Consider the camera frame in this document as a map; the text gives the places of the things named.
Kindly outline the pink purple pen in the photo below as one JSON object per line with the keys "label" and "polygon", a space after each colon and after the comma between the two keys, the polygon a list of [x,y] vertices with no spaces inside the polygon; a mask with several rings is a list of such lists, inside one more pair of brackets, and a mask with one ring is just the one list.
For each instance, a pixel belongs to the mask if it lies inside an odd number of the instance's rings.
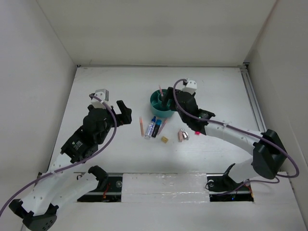
{"label": "pink purple pen", "polygon": [[166,125],[166,123],[167,123],[167,121],[168,121],[168,119],[166,118],[165,120],[164,120],[164,122],[161,124],[161,126],[160,126],[160,128],[159,128],[159,130],[158,130],[158,135],[161,133],[161,131],[163,130],[163,128],[164,128],[164,126]]}

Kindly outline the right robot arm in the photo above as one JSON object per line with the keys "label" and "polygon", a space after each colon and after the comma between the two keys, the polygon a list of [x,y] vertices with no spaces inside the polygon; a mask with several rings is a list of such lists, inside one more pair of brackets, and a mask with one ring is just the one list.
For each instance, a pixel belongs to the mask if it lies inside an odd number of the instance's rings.
{"label": "right robot arm", "polygon": [[206,185],[210,191],[231,193],[253,177],[261,176],[271,182],[278,176],[287,153],[275,131],[253,131],[216,121],[214,113],[197,106],[194,96],[194,89],[169,87],[162,97],[162,106],[178,112],[191,130],[235,145],[251,156],[241,163],[230,164],[223,173],[208,177]]}

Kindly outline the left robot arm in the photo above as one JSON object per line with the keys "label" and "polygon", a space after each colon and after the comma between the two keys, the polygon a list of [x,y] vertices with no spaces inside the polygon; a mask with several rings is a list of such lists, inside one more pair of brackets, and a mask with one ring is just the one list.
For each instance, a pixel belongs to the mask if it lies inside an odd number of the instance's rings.
{"label": "left robot arm", "polygon": [[56,222],[58,211],[67,203],[74,202],[84,194],[102,191],[108,184],[108,173],[99,166],[90,167],[72,185],[64,183],[78,170],[81,164],[101,152],[98,148],[111,129],[132,122],[132,110],[123,101],[117,101],[120,114],[113,107],[99,101],[88,106],[88,115],[83,124],[64,143],[60,154],[45,174],[37,178],[33,190],[24,198],[14,198],[10,210],[22,219],[31,231],[47,231]]}

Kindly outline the teal round compartment organizer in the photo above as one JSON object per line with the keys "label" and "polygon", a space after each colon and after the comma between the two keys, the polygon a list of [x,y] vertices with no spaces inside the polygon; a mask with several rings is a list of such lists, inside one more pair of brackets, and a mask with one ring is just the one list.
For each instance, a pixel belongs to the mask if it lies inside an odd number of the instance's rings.
{"label": "teal round compartment organizer", "polygon": [[150,97],[150,109],[154,116],[158,118],[170,118],[173,116],[174,111],[170,109],[171,100],[169,100],[166,106],[162,105],[162,96],[160,90],[156,90]]}

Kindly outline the orange marker pen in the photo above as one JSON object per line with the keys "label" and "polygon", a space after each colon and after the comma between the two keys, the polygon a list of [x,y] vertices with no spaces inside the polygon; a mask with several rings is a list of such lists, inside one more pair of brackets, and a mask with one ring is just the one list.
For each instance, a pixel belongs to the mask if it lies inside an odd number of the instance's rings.
{"label": "orange marker pen", "polygon": [[143,120],[142,117],[139,117],[139,123],[140,123],[140,130],[141,130],[141,136],[144,137],[144,126],[143,126]]}

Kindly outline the clear spray bottle blue cap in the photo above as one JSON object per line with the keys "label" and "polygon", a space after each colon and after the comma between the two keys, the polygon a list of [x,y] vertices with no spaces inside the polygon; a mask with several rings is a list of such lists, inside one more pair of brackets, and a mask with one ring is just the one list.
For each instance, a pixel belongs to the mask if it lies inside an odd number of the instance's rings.
{"label": "clear spray bottle blue cap", "polygon": [[156,116],[154,116],[152,118],[151,122],[149,123],[149,125],[147,127],[147,130],[146,130],[146,133],[145,133],[145,138],[146,139],[150,139],[151,138],[152,132],[153,132],[154,127],[155,127],[155,123],[156,123]]}

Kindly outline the black marker blue cap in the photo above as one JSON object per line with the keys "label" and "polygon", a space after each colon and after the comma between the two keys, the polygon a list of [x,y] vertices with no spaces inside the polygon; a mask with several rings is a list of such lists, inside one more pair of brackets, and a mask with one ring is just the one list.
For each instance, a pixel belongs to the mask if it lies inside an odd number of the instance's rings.
{"label": "black marker blue cap", "polygon": [[162,120],[160,119],[156,121],[151,137],[155,138],[157,136],[161,123]]}

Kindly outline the yellow eraser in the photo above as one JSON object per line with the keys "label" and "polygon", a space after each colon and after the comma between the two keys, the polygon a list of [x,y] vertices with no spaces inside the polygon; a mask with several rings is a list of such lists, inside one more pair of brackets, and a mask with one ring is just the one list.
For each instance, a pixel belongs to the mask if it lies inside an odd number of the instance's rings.
{"label": "yellow eraser", "polygon": [[167,142],[168,142],[168,138],[166,138],[165,136],[163,136],[163,137],[161,138],[161,141],[162,141],[163,143],[167,143]]}

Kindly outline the aluminium rail right side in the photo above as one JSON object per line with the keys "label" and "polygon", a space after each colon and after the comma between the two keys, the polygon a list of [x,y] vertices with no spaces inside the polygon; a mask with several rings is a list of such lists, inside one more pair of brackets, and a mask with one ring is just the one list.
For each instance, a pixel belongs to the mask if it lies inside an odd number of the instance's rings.
{"label": "aluminium rail right side", "polygon": [[241,66],[239,66],[240,69],[240,73],[242,75],[242,79],[244,82],[244,86],[246,89],[246,93],[248,96],[248,100],[257,124],[257,128],[258,130],[264,132],[267,130],[266,125],[264,123],[264,119],[262,116],[262,112],[260,110],[258,101],[257,101],[257,97],[252,85],[252,81],[249,75],[249,71],[248,71],[248,67],[249,67],[249,63],[243,63]]}

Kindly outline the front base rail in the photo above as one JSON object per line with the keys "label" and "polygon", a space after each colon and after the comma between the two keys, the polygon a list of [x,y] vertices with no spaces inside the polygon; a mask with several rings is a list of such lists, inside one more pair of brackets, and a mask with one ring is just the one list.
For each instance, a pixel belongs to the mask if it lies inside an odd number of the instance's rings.
{"label": "front base rail", "polygon": [[205,173],[111,175],[103,189],[86,193],[78,202],[203,204],[254,201],[249,187],[218,196],[207,189],[206,180]]}

